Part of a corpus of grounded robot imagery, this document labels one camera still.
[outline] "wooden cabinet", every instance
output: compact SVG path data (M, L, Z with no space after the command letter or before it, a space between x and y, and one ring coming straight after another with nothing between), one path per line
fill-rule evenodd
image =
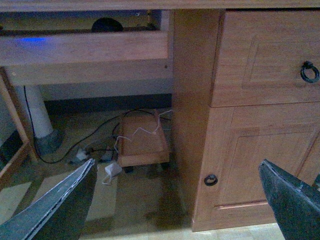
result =
M320 169L319 113L320 102L210 109L193 227L275 222L259 164L268 159L312 185ZM210 174L214 186L204 184Z
M320 172L320 83L300 77L304 61L320 67L320 12L191 12L197 18L175 13L179 63L173 65L173 130L192 229L275 222L259 178L261 161L268 159L308 184ZM199 27L205 23L211 34ZM188 31L206 34L206 40L195 40ZM202 56L181 47L189 41ZM207 64L197 68L184 64L202 61ZM211 174L218 182L206 186Z

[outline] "blue light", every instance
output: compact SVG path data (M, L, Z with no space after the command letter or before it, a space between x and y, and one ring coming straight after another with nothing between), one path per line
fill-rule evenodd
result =
M46 40L45 37L25 37L25 38L19 39L19 41L21 42L29 42L29 43L39 43L45 40Z

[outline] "cabinet knob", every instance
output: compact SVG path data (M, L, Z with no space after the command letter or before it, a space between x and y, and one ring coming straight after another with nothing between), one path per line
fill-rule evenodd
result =
M218 178L214 174L210 174L204 179L204 184L209 187L216 185L217 182L218 182Z
M305 73L306 69L311 69L314 72L315 77L314 78L308 78L306 73ZM310 61L305 61L303 63L303 65L301 67L300 75L301 75L302 79L304 81L306 81L307 83L309 83L309 84L314 84L314 83L318 82L319 79L320 79L319 70Z

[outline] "baseboard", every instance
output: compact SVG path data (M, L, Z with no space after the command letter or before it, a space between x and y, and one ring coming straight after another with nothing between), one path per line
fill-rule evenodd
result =
M60 115L136 108L168 108L171 107L171 99L171 94L151 94L52 100L45 101L44 104L49 115Z
M19 133L15 130L8 139L0 146L0 169L4 167L15 153L22 146L23 142L20 139Z

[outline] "white cable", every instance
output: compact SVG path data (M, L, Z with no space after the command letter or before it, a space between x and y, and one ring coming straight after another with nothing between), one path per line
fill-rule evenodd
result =
M170 113L170 112L173 112L173 110L165 111L165 112L160 113L160 114L158 115L158 125L157 125L157 127L155 128L155 130L153 130L153 131L148 131L148 130L145 130L144 128L142 128L142 127L138 127L138 128L134 131L134 133L132 134L131 138L126 137L126 136L118 136L118 137L116 138L116 140L115 140L115 144L113 145L113 148L116 150L117 153L119 153L119 152L118 152L118 149L117 149L118 140L121 138L121 139L127 139L127 140L129 140L130 142L132 142L133 139L134 139L135 134L136 134L139 130L142 130L142 131L144 131L144 132L146 132L146 133L148 133L148 134L155 134L156 131L160 128L160 116L163 115L163 114Z

